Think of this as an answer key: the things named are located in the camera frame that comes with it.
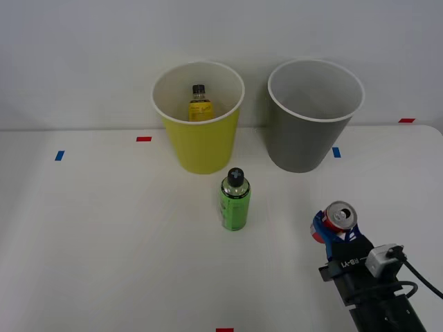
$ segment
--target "white wall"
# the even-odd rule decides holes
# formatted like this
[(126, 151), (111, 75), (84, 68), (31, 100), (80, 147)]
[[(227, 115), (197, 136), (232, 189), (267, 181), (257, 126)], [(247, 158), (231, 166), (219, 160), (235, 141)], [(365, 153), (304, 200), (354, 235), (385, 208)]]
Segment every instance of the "white wall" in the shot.
[(442, 125), (442, 14), (441, 0), (2, 0), (0, 129), (161, 126), (154, 78), (193, 59), (242, 75), (240, 122), (257, 125), (267, 76), (296, 57), (362, 79), (354, 122)]

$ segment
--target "bottle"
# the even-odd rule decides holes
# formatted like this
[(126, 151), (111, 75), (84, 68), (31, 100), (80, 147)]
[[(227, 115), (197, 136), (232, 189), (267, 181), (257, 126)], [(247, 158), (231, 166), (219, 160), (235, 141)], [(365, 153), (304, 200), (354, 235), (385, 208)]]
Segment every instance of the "bottle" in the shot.
[(189, 121), (207, 121), (214, 118), (213, 105), (205, 98), (205, 86), (193, 85), (194, 99), (189, 103)]
[(251, 186), (240, 168), (229, 170), (221, 182), (220, 213), (223, 227), (228, 230), (241, 230), (246, 224)]

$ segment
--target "blue tape marker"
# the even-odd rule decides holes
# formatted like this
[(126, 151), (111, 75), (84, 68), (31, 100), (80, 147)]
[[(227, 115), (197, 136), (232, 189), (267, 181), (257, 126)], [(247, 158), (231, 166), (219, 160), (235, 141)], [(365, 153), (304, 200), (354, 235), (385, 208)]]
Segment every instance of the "blue tape marker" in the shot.
[(334, 158), (341, 158), (340, 150), (338, 149), (338, 147), (333, 147), (332, 153), (334, 154)]
[(64, 155), (64, 151), (58, 151), (57, 155), (55, 157), (55, 161), (62, 161), (63, 155)]

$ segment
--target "yellow cup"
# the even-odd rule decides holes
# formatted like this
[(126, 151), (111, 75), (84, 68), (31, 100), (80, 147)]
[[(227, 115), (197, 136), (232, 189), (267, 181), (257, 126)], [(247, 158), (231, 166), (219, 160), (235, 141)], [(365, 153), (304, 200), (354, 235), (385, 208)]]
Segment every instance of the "yellow cup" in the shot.
[[(204, 84), (215, 118), (188, 121), (192, 85)], [(152, 104), (162, 116), (181, 166), (210, 174), (226, 166), (233, 149), (239, 106), (244, 98), (242, 78), (217, 62), (191, 62), (162, 75), (152, 89)]]

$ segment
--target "red can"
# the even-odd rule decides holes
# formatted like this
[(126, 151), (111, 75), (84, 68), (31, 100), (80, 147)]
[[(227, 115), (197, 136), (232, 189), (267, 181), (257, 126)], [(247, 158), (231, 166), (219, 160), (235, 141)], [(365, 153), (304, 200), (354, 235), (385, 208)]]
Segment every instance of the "red can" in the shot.
[[(357, 224), (357, 213), (349, 203), (343, 201), (333, 202), (323, 211), (322, 222), (336, 234), (347, 232)], [(324, 243), (321, 236), (317, 233), (314, 224), (311, 224), (311, 235), (317, 242)]]

